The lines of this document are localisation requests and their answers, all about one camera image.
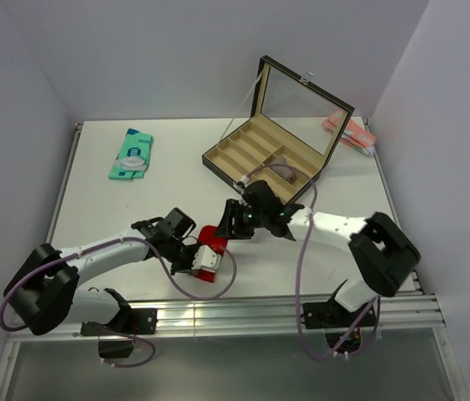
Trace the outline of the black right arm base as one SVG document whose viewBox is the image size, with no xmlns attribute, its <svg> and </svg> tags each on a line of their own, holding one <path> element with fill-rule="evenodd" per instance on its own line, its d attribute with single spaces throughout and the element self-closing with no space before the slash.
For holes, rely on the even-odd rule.
<svg viewBox="0 0 470 401">
<path fill-rule="evenodd" d="M 354 328 L 341 342 L 345 332 L 326 332 L 326 345 L 338 355 L 351 356 L 358 353 L 376 337 L 380 322 L 381 299 L 363 304 L 355 312 L 348 312 L 335 301 L 305 302 L 302 304 L 301 324 L 308 330 L 315 329 L 348 329 L 356 320 Z"/>
</svg>

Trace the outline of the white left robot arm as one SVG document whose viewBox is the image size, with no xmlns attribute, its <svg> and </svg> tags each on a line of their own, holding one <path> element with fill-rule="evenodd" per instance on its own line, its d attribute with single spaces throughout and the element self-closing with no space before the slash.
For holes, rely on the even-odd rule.
<svg viewBox="0 0 470 401">
<path fill-rule="evenodd" d="M 184 236 L 196 227 L 174 208 L 165 217 L 137 221 L 130 228 L 88 245 L 56 249 L 37 246 L 3 292 L 3 304 L 23 320 L 34 335 L 54 330 L 62 322 L 101 324 L 121 333 L 133 313 L 129 302 L 113 288 L 85 291 L 82 285 L 105 272 L 152 257 L 188 272 L 197 246 L 186 246 Z"/>
</svg>

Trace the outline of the red sock with white print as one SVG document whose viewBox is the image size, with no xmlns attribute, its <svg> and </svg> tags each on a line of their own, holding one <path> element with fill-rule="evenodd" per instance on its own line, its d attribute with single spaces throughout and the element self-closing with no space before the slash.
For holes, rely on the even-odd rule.
<svg viewBox="0 0 470 401">
<path fill-rule="evenodd" d="M 220 253 L 223 256 L 225 254 L 225 248 L 227 247 L 228 240 L 226 238 L 215 237 L 216 226 L 204 226 L 198 237 L 197 242 L 202 245 L 210 246 L 215 250 L 215 252 Z M 213 283 L 216 279 L 217 272 L 211 273 L 206 271 L 193 271 L 192 274 L 204 282 Z"/>
</svg>

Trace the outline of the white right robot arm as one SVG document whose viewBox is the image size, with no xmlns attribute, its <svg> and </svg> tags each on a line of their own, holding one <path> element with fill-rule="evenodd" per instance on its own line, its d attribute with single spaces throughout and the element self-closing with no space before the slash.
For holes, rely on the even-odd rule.
<svg viewBox="0 0 470 401">
<path fill-rule="evenodd" d="M 376 297 L 394 297 L 421 260 L 419 250 L 386 214 L 339 216 L 313 206 L 282 204 L 264 180 L 246 186 L 239 200 L 228 199 L 215 236 L 248 240 L 264 228 L 275 237 L 301 241 L 295 297 L 301 297 L 301 269 L 308 244 L 332 246 L 351 253 L 359 275 L 342 283 L 331 296 L 329 316 L 345 326 Z"/>
</svg>

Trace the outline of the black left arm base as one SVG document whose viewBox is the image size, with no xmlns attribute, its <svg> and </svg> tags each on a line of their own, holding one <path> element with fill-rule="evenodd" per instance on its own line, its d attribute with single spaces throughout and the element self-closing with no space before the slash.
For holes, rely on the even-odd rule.
<svg viewBox="0 0 470 401">
<path fill-rule="evenodd" d="M 155 345 L 145 338 L 155 334 L 158 310 L 156 308 L 131 308 L 106 324 L 83 322 L 82 337 L 98 339 L 98 355 L 103 363 L 116 368 L 134 368 L 153 360 Z M 145 359 L 127 362 L 135 351 L 149 350 Z"/>
</svg>

